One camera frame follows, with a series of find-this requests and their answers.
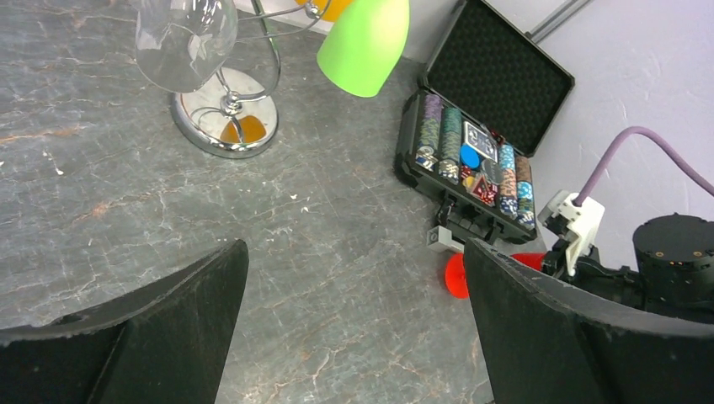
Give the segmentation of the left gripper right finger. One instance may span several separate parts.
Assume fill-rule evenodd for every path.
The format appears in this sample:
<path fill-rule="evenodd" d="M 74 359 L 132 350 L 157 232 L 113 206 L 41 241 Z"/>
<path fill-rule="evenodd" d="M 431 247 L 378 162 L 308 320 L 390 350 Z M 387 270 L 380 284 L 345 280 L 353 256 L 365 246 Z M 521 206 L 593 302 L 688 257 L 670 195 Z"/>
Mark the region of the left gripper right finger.
<path fill-rule="evenodd" d="M 712 325 L 603 299 L 477 239 L 464 265 L 497 402 L 712 402 Z"/>

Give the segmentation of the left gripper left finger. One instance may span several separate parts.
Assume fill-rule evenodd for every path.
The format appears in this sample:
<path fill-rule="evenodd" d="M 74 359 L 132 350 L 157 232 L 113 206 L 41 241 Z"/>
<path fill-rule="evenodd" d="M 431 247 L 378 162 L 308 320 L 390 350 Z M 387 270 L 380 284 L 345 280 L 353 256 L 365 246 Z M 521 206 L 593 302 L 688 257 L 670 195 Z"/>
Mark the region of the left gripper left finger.
<path fill-rule="evenodd" d="M 212 403 L 248 275 L 245 242 L 42 327 L 1 332 L 4 403 Z"/>

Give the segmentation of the red wine glass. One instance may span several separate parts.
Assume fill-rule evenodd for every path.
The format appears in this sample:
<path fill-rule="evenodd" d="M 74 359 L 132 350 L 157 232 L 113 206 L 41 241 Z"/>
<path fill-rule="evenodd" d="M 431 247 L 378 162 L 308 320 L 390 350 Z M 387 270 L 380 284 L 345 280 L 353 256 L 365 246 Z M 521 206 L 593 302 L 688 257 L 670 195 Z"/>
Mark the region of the red wine glass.
<path fill-rule="evenodd" d="M 445 287 L 457 299 L 467 299 L 469 297 L 463 257 L 464 254 L 458 252 L 445 265 Z M 545 253 L 543 252 L 519 252 L 511 255 L 514 260 L 536 271 L 541 271 L 544 257 Z"/>

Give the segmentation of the clear wine glass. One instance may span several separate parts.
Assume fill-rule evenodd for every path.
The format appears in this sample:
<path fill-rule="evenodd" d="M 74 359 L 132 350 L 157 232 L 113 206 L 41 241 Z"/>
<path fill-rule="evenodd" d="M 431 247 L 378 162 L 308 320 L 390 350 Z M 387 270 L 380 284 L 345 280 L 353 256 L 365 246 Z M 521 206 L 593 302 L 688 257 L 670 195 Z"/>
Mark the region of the clear wine glass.
<path fill-rule="evenodd" d="M 232 1 L 141 0 L 135 59 L 154 85 L 172 93 L 202 88 L 230 55 L 238 16 Z"/>

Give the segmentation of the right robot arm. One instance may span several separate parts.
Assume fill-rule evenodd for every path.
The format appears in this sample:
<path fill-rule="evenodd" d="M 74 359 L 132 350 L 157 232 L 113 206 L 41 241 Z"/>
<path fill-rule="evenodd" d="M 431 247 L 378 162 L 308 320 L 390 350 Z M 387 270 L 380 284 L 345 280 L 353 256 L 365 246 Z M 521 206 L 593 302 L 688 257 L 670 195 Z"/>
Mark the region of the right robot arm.
<path fill-rule="evenodd" d="M 603 299 L 662 316 L 713 323 L 713 223 L 693 215 L 659 216 L 640 225 L 632 243 L 637 261 L 606 268 L 599 250 L 579 257 L 567 272 L 559 240 L 541 260 L 541 271 Z"/>

